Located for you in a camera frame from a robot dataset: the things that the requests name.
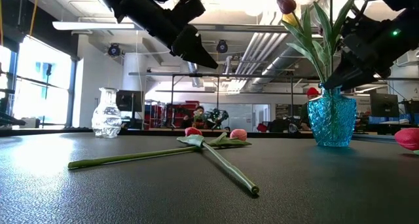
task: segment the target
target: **textured glass vase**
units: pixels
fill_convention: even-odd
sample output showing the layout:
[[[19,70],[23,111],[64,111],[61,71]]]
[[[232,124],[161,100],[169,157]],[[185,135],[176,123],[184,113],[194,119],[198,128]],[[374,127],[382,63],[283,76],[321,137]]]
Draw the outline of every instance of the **textured glass vase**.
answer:
[[[340,87],[321,87],[321,96],[308,102],[308,116],[317,145],[349,146],[356,121],[356,100],[342,96]]]
[[[92,128],[98,138],[115,138],[122,124],[117,107],[117,89],[100,88],[101,96],[98,107],[93,112]]]

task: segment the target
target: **ceiling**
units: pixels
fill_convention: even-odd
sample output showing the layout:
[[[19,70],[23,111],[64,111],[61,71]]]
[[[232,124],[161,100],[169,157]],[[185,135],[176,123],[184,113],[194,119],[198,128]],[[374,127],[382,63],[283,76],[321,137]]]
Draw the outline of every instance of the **ceiling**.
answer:
[[[103,7],[97,0],[39,0],[39,6],[61,21],[74,22],[114,22],[113,14]],[[311,3],[314,0],[298,0],[299,3]],[[170,0],[162,5],[171,8],[176,0]],[[276,0],[202,0],[207,11],[193,20],[192,24],[260,24],[262,15],[257,14],[258,8],[265,10],[278,11]],[[397,12],[391,11],[383,2],[375,1],[367,8],[365,14],[375,20],[392,19],[397,16]],[[213,56],[222,63],[229,55],[242,56],[253,37],[254,33],[244,32],[221,32],[221,31],[201,31],[203,46]],[[148,48],[139,47],[138,40],[146,43]],[[228,44],[227,54],[218,54],[215,47],[219,40],[226,40]],[[166,53],[168,49],[152,38],[146,31],[94,31],[89,35],[89,41],[106,51],[111,43],[120,43],[125,52],[165,52],[159,54],[159,58],[165,65],[176,66],[182,64],[182,59],[173,57]],[[255,74],[260,74],[283,49],[287,48],[283,41],[271,55],[266,59],[266,64],[261,64]],[[295,75],[315,75],[310,62],[301,60],[298,68],[294,71]],[[163,77],[151,77],[155,81],[163,81]]]

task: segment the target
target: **tabletop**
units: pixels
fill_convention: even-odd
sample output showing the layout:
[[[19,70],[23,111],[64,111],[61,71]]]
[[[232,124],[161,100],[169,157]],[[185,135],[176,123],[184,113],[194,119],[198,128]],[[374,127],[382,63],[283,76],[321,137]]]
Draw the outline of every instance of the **tabletop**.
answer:
[[[417,223],[419,158],[397,144],[249,138],[208,152],[68,170],[73,160],[184,146],[175,137],[91,133],[0,138],[0,223]]]

